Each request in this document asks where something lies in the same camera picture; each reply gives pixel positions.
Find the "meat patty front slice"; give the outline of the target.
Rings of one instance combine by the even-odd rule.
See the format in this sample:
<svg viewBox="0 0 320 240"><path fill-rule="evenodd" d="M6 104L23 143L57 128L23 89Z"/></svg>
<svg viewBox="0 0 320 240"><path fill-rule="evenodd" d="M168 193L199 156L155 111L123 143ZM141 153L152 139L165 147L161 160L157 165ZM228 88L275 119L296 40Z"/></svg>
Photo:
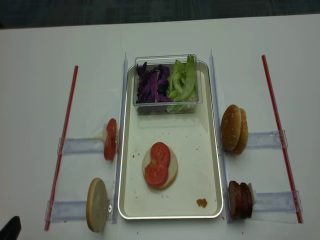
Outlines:
<svg viewBox="0 0 320 240"><path fill-rule="evenodd" d="M234 180L229 182L228 195L229 195L230 216L233 219L238 219L240 217L241 206L243 201L242 201L240 185Z"/></svg>

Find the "meat patty slice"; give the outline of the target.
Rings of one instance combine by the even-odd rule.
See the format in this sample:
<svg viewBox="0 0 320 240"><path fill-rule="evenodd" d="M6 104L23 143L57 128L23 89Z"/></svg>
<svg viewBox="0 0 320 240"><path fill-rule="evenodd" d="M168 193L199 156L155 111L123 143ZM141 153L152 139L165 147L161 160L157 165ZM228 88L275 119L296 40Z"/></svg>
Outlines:
<svg viewBox="0 0 320 240"><path fill-rule="evenodd" d="M253 212L253 199L252 199L251 189L249 185L247 185L246 187L246 196L247 196L247 218L251 218L252 212Z"/></svg>
<svg viewBox="0 0 320 240"><path fill-rule="evenodd" d="M243 201L242 201L240 185L234 180L229 182L228 195L229 195L230 216L233 219L238 219L240 217L241 206Z"/></svg>
<svg viewBox="0 0 320 240"><path fill-rule="evenodd" d="M241 210L240 210L240 218L241 219L247 218L248 200L247 200L246 188L247 188L247 184L242 182L240 184L241 197L242 197L242 205L241 205Z"/></svg>

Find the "upper tomato slice on bun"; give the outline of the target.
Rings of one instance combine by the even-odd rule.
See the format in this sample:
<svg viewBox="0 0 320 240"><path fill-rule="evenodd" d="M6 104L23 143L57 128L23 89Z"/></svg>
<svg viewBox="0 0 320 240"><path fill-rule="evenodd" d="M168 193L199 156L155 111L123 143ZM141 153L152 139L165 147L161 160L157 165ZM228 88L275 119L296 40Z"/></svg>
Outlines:
<svg viewBox="0 0 320 240"><path fill-rule="evenodd" d="M155 164L167 168L170 165L171 152L166 144L163 142L156 142L151 147L150 157Z"/></svg>

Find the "green lettuce leaves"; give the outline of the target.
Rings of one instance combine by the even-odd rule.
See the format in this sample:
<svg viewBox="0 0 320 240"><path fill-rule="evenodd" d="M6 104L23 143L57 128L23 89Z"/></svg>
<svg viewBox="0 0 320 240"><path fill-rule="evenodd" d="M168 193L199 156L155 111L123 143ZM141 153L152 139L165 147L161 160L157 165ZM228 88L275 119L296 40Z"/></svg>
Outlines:
<svg viewBox="0 0 320 240"><path fill-rule="evenodd" d="M169 87L166 93L173 102L196 102L198 97L195 56L188 55L186 63L176 59L168 81Z"/></svg>

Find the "upright tomato slice rear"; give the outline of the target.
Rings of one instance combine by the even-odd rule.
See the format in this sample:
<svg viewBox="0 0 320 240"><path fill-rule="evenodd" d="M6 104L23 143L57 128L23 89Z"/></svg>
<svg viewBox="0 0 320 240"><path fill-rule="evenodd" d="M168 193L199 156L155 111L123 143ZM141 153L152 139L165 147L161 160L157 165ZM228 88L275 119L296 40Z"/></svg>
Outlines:
<svg viewBox="0 0 320 240"><path fill-rule="evenodd" d="M117 134L117 121L111 118L106 126L106 131L108 136L115 137Z"/></svg>

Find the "lower tomato slice on bun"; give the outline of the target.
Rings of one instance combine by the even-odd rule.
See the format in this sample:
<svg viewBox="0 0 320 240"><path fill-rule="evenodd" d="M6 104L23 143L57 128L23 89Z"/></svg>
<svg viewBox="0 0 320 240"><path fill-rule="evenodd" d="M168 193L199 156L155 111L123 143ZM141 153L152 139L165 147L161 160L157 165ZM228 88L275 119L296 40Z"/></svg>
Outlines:
<svg viewBox="0 0 320 240"><path fill-rule="evenodd" d="M164 163L157 163L155 161L150 162L144 168L144 178L146 183L153 188L162 187L169 177L168 168L169 167Z"/></svg>

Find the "upright tomato slice front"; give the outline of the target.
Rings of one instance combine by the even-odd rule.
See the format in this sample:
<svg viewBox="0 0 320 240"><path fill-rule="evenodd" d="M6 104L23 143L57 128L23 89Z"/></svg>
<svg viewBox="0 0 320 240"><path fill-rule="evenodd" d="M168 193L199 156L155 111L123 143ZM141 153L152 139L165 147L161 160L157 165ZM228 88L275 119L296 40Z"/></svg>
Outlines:
<svg viewBox="0 0 320 240"><path fill-rule="evenodd" d="M113 161L116 154L116 136L110 133L107 134L104 144L104 158L107 161Z"/></svg>

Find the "meat patty rear slice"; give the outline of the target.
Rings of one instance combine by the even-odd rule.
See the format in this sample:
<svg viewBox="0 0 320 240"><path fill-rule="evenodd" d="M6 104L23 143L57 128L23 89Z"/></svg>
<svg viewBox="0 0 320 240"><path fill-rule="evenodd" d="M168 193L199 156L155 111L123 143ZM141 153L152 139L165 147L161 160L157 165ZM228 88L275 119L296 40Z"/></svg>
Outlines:
<svg viewBox="0 0 320 240"><path fill-rule="evenodd" d="M252 212L253 212L253 199L252 199L251 189L249 185L247 185L246 187L246 196L247 196L247 218L251 218Z"/></svg>

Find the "purple cabbage leaves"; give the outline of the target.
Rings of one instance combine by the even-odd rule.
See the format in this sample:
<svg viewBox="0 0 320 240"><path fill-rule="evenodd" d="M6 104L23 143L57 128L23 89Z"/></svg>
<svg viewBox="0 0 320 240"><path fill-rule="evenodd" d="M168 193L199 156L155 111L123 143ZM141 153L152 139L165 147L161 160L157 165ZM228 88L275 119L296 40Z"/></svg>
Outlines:
<svg viewBox="0 0 320 240"><path fill-rule="evenodd" d="M151 70L147 70L147 62L136 66L138 75L137 104L164 103L173 100L167 96L169 89L169 76L171 74L168 66L159 64Z"/></svg>

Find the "cream metal tray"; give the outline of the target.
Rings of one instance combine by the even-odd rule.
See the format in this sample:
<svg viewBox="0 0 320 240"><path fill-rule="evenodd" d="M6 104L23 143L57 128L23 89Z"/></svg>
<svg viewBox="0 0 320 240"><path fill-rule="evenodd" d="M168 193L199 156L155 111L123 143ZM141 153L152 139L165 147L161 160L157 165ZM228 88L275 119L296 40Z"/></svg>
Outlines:
<svg viewBox="0 0 320 240"><path fill-rule="evenodd" d="M134 66L127 70L127 96L118 191L118 211L127 220L216 218L223 209L208 66L200 62L202 102L193 113L139 115L133 106ZM142 161L163 142L176 155L178 172L166 189L149 187ZM206 199L206 208L197 205Z"/></svg>

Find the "white pusher block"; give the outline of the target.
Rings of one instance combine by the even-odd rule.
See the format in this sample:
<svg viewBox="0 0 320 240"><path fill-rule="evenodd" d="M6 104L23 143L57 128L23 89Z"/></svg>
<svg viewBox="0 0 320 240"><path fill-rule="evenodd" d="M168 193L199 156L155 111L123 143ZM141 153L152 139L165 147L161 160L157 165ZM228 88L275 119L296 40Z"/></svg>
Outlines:
<svg viewBox="0 0 320 240"><path fill-rule="evenodd" d="M254 206L256 204L256 198L257 198L257 195L256 195L256 191L253 189L253 186L252 186L252 183L249 182L247 184L249 190L250 190L250 195L251 195L251 199L252 199L252 206Z"/></svg>
<svg viewBox="0 0 320 240"><path fill-rule="evenodd" d="M101 139L103 140L104 143L106 142L107 135L108 135L108 132L107 132L107 124L105 123L105 124L103 125L102 136L101 136Z"/></svg>

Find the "orange sauce crumb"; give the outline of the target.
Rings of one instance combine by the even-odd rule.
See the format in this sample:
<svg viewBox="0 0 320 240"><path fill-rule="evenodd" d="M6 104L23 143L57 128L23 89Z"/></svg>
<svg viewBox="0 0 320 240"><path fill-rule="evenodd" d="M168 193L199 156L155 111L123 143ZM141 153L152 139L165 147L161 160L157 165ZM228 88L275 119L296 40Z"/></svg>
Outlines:
<svg viewBox="0 0 320 240"><path fill-rule="evenodd" d="M202 199L197 199L196 200L196 203L199 207L202 207L202 208L206 208L208 202L205 198L202 198Z"/></svg>

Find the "upright white bun slice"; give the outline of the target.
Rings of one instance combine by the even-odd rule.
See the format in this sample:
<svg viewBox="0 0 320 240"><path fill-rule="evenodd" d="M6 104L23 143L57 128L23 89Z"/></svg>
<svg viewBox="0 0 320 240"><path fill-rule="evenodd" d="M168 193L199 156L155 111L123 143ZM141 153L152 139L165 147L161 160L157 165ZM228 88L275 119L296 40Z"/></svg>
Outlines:
<svg viewBox="0 0 320 240"><path fill-rule="evenodd" d="M103 230L108 212L108 195L104 181L96 177L89 186L86 201L86 222L92 232Z"/></svg>

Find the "clear tomato holder rail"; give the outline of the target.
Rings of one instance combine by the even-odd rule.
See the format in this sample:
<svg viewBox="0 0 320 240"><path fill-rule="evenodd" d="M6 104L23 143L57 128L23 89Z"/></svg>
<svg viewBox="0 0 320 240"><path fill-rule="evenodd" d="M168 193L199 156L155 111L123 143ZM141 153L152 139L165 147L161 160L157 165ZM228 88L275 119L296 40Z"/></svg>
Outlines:
<svg viewBox="0 0 320 240"><path fill-rule="evenodd" d="M57 147L58 155L97 154L103 153L105 142L101 138L60 138Z"/></svg>

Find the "clear bun slice holder rail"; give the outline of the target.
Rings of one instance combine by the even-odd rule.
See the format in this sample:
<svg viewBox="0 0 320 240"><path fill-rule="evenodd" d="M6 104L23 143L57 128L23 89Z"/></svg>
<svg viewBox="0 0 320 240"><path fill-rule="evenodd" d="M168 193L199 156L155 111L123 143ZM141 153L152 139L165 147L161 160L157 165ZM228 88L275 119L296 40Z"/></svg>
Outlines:
<svg viewBox="0 0 320 240"><path fill-rule="evenodd" d="M48 201L44 220L46 222L86 220L87 201Z"/></svg>

